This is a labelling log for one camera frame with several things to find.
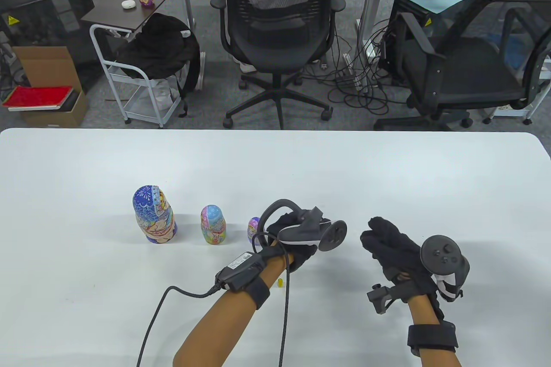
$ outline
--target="black glove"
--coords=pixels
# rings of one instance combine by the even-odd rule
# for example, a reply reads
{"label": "black glove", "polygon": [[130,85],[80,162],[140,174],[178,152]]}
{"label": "black glove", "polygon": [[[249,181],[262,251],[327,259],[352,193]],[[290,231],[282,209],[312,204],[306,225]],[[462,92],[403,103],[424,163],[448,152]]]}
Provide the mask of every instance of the black glove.
{"label": "black glove", "polygon": [[419,295],[429,296],[438,319],[443,320],[443,313],[436,299],[437,286],[432,274],[421,263],[421,248],[398,228],[381,217],[374,217],[368,222],[371,231],[364,231],[360,241],[365,249],[373,254],[383,268],[389,281],[394,284],[407,281],[400,272],[407,272],[415,282]]}
{"label": "black glove", "polygon": [[[276,222],[268,227],[266,230],[267,233],[277,237],[279,231],[283,228],[299,225],[300,222],[297,219],[297,212],[286,213],[282,215]],[[273,239],[268,237],[268,245],[273,243]],[[277,243],[273,247],[268,248],[278,248],[282,249],[281,244]],[[284,245],[285,251],[292,253],[294,261],[289,267],[289,271],[296,271],[307,259],[309,259],[313,254],[316,253],[317,247],[315,245]]]}

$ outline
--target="small yellow object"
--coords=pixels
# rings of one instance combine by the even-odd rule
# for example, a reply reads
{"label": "small yellow object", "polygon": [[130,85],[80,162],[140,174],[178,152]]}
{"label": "small yellow object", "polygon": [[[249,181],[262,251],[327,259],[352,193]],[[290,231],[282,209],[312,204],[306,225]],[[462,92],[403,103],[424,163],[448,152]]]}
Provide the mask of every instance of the small yellow object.
{"label": "small yellow object", "polygon": [[17,23],[20,23],[20,21],[11,15],[8,16],[8,25],[16,25]]}

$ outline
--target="chair seat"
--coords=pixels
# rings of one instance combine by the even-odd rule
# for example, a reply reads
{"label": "chair seat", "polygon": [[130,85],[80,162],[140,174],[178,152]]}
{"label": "chair seat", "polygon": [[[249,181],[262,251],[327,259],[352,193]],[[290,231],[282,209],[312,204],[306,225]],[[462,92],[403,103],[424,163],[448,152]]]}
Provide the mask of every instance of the chair seat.
{"label": "chair seat", "polygon": [[[421,102],[427,59],[415,40],[404,43],[403,68],[412,92]],[[498,52],[480,38],[463,38],[446,55],[438,99],[442,108],[476,109],[495,107],[525,97],[521,84],[499,58]]]}
{"label": "chair seat", "polygon": [[234,33],[233,56],[240,62],[252,64],[261,73],[291,74],[326,52],[328,33],[295,48],[266,49],[255,46]]}

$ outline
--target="forearm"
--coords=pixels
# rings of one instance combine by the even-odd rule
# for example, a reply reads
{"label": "forearm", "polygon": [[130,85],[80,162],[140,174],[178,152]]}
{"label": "forearm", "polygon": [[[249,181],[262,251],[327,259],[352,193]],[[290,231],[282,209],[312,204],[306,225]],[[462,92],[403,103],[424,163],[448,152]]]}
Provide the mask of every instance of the forearm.
{"label": "forearm", "polygon": [[[408,305],[413,324],[440,323],[427,296],[414,296],[408,301]],[[452,351],[421,348],[419,353],[423,367],[461,367],[459,360]]]}
{"label": "forearm", "polygon": [[[285,257],[270,259],[260,278],[269,288],[285,267]],[[173,367],[222,366],[255,311],[256,304],[248,293],[226,291],[183,342],[174,357]]]}

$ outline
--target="red notebook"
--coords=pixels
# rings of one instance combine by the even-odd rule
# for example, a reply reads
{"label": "red notebook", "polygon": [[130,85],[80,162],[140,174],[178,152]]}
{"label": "red notebook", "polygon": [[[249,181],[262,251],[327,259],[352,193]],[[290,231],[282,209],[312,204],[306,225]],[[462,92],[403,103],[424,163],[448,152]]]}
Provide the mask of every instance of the red notebook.
{"label": "red notebook", "polygon": [[2,106],[9,111],[54,111],[61,107],[72,91],[73,86],[17,86]]}

